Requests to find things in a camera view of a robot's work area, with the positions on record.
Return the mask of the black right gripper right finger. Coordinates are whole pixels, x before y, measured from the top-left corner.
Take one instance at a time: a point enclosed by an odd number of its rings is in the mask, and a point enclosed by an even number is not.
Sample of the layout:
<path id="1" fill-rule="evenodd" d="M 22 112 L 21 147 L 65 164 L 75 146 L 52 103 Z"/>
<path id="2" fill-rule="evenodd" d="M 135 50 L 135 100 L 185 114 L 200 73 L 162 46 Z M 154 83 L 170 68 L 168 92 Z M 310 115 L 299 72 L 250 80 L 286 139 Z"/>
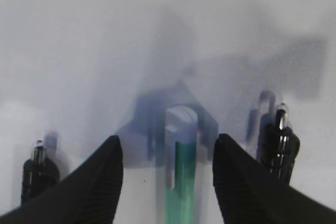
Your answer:
<path id="1" fill-rule="evenodd" d="M 228 134 L 215 142 L 212 170 L 224 223 L 335 223 L 335 210 L 267 173 Z"/>

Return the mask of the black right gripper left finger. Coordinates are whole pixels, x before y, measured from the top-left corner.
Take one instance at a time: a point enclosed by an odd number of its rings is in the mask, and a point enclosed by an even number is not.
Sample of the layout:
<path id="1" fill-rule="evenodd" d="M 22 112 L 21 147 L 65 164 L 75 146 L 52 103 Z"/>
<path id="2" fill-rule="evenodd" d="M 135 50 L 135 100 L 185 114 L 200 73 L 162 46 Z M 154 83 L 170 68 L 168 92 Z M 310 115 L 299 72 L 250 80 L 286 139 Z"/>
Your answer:
<path id="1" fill-rule="evenodd" d="M 76 170 L 1 223 L 113 223 L 123 185 L 123 151 L 108 137 Z"/>

